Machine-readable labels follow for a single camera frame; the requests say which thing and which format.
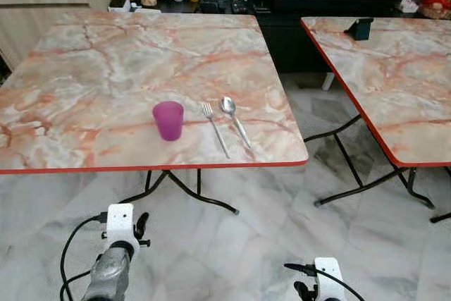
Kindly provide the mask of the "purple plastic cup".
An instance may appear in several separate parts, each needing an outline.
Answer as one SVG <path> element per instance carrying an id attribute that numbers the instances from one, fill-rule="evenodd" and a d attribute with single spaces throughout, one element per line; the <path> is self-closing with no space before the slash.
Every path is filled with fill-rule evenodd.
<path id="1" fill-rule="evenodd" d="M 159 102 L 152 109 L 155 124 L 161 139 L 174 141 L 180 139 L 183 133 L 184 108 L 180 102 Z"/>

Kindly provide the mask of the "silver metal fork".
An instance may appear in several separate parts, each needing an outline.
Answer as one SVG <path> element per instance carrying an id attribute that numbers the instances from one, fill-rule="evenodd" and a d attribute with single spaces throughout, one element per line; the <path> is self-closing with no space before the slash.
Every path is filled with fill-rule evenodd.
<path id="1" fill-rule="evenodd" d="M 211 104 L 209 102 L 201 102 L 200 107 L 201 107 L 201 113 L 204 115 L 204 117 L 207 119 L 207 121 L 213 127 L 214 133 L 216 135 L 217 143 L 218 143 L 220 149 L 222 150 L 223 155 L 225 156 L 226 159 L 229 159 L 230 155 L 228 152 L 228 148 L 226 147 L 226 144 L 223 142 L 221 133 L 219 133 L 219 129 L 216 126 L 215 116 L 213 114 Z"/>

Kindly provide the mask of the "silver metal spoon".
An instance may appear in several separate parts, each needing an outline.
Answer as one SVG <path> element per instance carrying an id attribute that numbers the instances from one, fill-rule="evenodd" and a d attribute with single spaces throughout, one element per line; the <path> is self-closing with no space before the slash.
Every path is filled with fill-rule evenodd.
<path id="1" fill-rule="evenodd" d="M 236 130 L 239 132 L 240 137 L 242 138 L 242 140 L 244 140 L 246 147 L 248 147 L 248 149 L 251 149 L 252 146 L 250 144 L 250 139 L 248 137 L 248 134 L 246 133 L 245 127 L 236 115 L 237 106 L 234 100 L 229 96 L 223 96 L 220 102 L 220 108 L 222 112 L 225 112 L 231 118 L 236 127 Z"/>

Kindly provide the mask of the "marble-pattern folding table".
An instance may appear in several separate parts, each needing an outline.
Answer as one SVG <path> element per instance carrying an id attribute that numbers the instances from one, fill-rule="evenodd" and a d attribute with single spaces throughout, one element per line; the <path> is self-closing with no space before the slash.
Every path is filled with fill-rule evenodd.
<path id="1" fill-rule="evenodd" d="M 251 149 L 220 108 L 236 104 Z M 162 140 L 152 109 L 180 102 L 183 133 Z M 211 104 L 228 148 L 201 113 Z M 0 175 L 142 171 L 147 197 L 176 171 L 293 168 L 309 153 L 257 19 L 248 15 L 65 14 L 0 86 Z"/>
<path id="2" fill-rule="evenodd" d="M 345 89 L 392 170 L 370 183 L 323 197 L 316 206 L 376 188 L 396 178 L 428 208 L 431 199 L 415 191 L 420 168 L 451 172 L 449 67 L 451 22 L 435 18 L 374 18 L 370 37 L 354 41 L 344 31 L 361 17 L 307 16 L 302 27 Z"/>

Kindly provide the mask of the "small white box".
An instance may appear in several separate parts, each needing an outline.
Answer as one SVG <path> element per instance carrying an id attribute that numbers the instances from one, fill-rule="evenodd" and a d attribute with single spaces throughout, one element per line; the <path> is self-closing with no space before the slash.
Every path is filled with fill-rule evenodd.
<path id="1" fill-rule="evenodd" d="M 131 12 L 132 1 L 131 0 L 110 0 L 107 6 L 109 12 Z"/>

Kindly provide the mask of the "dark blue phone stand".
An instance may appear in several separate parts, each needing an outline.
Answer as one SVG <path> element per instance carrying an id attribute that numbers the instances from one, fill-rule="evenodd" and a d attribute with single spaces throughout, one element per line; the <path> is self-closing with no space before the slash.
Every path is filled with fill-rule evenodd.
<path id="1" fill-rule="evenodd" d="M 357 18 L 344 33 L 354 41 L 368 40 L 374 18 Z"/>

